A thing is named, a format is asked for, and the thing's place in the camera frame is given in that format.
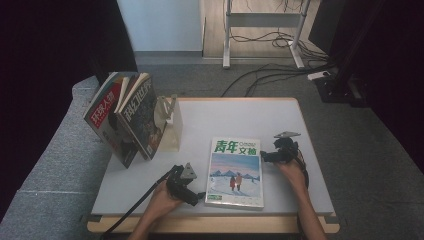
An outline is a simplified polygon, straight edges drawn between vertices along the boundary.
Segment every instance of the people on magazine cover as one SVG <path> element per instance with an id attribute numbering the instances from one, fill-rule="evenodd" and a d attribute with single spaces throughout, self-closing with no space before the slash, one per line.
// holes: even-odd
<path id="1" fill-rule="evenodd" d="M 240 191 L 240 186 L 241 186 L 242 179 L 243 178 L 241 177 L 240 173 L 237 173 L 237 177 L 236 177 L 237 191 Z"/>
<path id="2" fill-rule="evenodd" d="M 236 179 L 234 178 L 234 176 L 231 176 L 231 179 L 230 179 L 231 191 L 234 191 L 235 186 L 236 186 Z"/>

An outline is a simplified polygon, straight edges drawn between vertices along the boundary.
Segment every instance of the magazine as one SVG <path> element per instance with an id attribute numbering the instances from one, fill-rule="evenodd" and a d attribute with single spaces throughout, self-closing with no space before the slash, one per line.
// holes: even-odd
<path id="1" fill-rule="evenodd" d="M 205 204 L 246 209 L 264 207 L 260 140 L 212 139 Z"/>

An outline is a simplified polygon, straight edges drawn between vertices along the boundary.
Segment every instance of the white table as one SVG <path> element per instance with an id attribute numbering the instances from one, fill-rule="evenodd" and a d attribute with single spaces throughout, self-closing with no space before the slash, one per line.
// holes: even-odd
<path id="1" fill-rule="evenodd" d="M 129 169 L 125 169 L 112 156 L 92 211 L 93 215 L 101 216 L 101 221 L 89 222 L 89 230 L 94 232 L 106 230 L 119 219 L 117 216 L 126 213 L 149 187 L 175 164 L 185 165 L 190 162 L 198 178 L 188 187 L 196 193 L 204 192 L 212 137 L 257 138 L 261 140 L 262 150 L 272 152 L 275 151 L 273 136 L 283 131 L 301 133 L 301 136 L 293 139 L 299 143 L 307 163 L 311 201 L 317 214 L 323 216 L 320 219 L 323 225 L 326 224 L 324 216 L 335 215 L 296 99 L 186 98 L 179 99 L 179 105 L 184 123 L 180 151 L 158 152 L 152 161 L 145 161 L 141 156 L 137 156 Z M 295 231 L 296 224 L 293 222 L 293 216 L 297 212 L 297 204 L 285 177 L 272 164 L 265 163 L 263 164 L 263 184 L 265 207 L 262 211 L 206 207 L 203 201 L 195 207 L 185 204 L 159 224 L 156 231 Z M 138 216 L 146 208 L 148 200 L 141 204 L 134 211 L 133 217 L 126 220 L 116 231 L 131 231 Z M 240 224 L 242 226 L 239 229 L 226 228 L 228 221 L 236 219 L 244 221 L 247 220 L 247 216 L 256 218 L 254 227 L 249 227 L 246 221 L 246 224 Z M 287 223 L 285 219 L 290 224 L 283 227 L 281 226 L 283 222 Z M 205 225 L 202 221 L 209 221 L 210 224 Z M 261 221 L 266 226 L 258 227 L 257 224 Z M 338 224 L 330 225 L 328 232 L 338 231 Z"/>

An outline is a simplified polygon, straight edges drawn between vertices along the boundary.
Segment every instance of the book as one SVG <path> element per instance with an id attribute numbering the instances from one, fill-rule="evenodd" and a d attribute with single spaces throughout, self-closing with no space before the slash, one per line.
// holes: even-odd
<path id="1" fill-rule="evenodd" d="M 138 76 L 128 89 L 125 99 L 116 111 L 116 115 L 126 130 L 133 136 L 134 143 L 147 159 L 153 159 L 166 127 L 156 109 L 157 96 L 148 73 Z"/>
<path id="2" fill-rule="evenodd" d="M 212 139 L 205 204 L 256 210 L 264 207 L 260 140 Z"/>
<path id="3" fill-rule="evenodd" d="M 118 121 L 114 110 L 121 94 L 124 78 L 131 78 L 137 72 L 114 72 L 94 95 L 83 118 L 112 153 L 128 168 L 133 161 L 137 147 L 132 137 Z"/>

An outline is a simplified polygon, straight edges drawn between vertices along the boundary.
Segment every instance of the black cable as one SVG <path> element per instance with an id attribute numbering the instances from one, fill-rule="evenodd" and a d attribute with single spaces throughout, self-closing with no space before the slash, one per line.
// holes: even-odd
<path id="1" fill-rule="evenodd" d="M 159 178 L 159 180 L 157 180 L 150 188 L 149 190 L 147 190 L 147 192 L 140 198 L 140 200 L 138 200 L 134 206 L 132 206 L 130 208 L 130 210 L 128 210 L 127 213 L 124 214 L 124 216 L 122 216 L 115 224 L 113 224 L 112 227 L 110 227 L 108 230 L 106 230 L 101 236 L 100 239 L 104 239 L 105 236 L 107 236 L 108 234 L 110 234 L 113 230 L 115 230 L 115 228 L 117 228 L 144 200 L 146 200 L 146 198 L 155 190 L 155 188 L 161 183 L 163 182 L 168 176 L 169 174 L 174 170 L 175 166 L 167 173 L 165 173 L 165 175 L 163 175 L 161 178 Z"/>

